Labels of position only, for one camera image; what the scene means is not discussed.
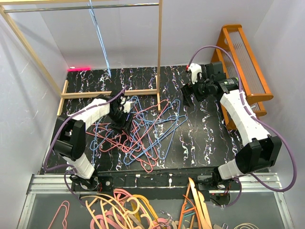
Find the light blue wire hanger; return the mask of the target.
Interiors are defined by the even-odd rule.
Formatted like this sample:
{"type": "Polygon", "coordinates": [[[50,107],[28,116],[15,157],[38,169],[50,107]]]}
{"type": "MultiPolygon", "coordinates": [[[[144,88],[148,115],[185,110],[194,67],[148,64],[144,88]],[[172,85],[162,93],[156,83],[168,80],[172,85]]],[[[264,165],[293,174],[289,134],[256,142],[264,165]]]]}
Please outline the light blue wire hanger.
{"type": "Polygon", "coordinates": [[[92,4],[91,0],[89,0],[88,6],[90,7],[89,8],[89,13],[90,13],[90,16],[91,16],[93,25],[95,27],[101,49],[102,49],[102,52],[103,52],[103,55],[104,55],[104,59],[105,59],[106,67],[107,67],[107,72],[108,72],[109,77],[111,78],[112,74],[111,74],[111,69],[110,69],[110,65],[109,65],[109,61],[108,61],[108,57],[107,57],[107,52],[106,52],[106,49],[105,49],[105,46],[104,46],[104,42],[103,42],[103,39],[102,39],[102,34],[101,34],[101,31],[100,31],[100,27],[98,25],[98,21],[96,19],[96,15],[95,15],[93,4],[92,4]]]}

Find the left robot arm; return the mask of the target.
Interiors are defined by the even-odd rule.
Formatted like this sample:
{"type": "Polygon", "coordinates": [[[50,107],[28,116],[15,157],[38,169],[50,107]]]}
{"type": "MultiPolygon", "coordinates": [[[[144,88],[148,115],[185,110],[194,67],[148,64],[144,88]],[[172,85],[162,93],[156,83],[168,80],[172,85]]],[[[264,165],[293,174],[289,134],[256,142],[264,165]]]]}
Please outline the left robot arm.
{"type": "Polygon", "coordinates": [[[131,113],[133,105],[134,102],[127,101],[124,93],[100,94],[80,111],[68,117],[57,118],[51,149],[76,170],[76,176],[82,178],[81,183],[87,190],[96,189],[99,183],[98,178],[93,175],[94,166],[84,152],[87,129],[102,117],[108,116],[112,121],[111,130],[120,134],[129,134],[133,119],[131,113]]]}

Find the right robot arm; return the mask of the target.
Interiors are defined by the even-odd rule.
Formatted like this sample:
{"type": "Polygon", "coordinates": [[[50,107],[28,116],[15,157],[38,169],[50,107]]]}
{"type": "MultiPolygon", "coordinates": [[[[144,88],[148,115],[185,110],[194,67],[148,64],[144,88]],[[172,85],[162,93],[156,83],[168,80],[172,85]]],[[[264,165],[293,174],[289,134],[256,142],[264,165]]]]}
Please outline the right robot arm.
{"type": "Polygon", "coordinates": [[[221,62],[206,65],[192,63],[186,71],[191,80],[181,88],[183,104],[193,105],[191,95],[199,102],[210,95],[215,96],[229,113],[243,143],[235,158],[214,168],[212,176],[203,183],[224,189],[234,177],[274,166],[282,142],[255,120],[256,115],[247,103],[244,91],[239,89],[239,79],[228,78],[221,62]]]}

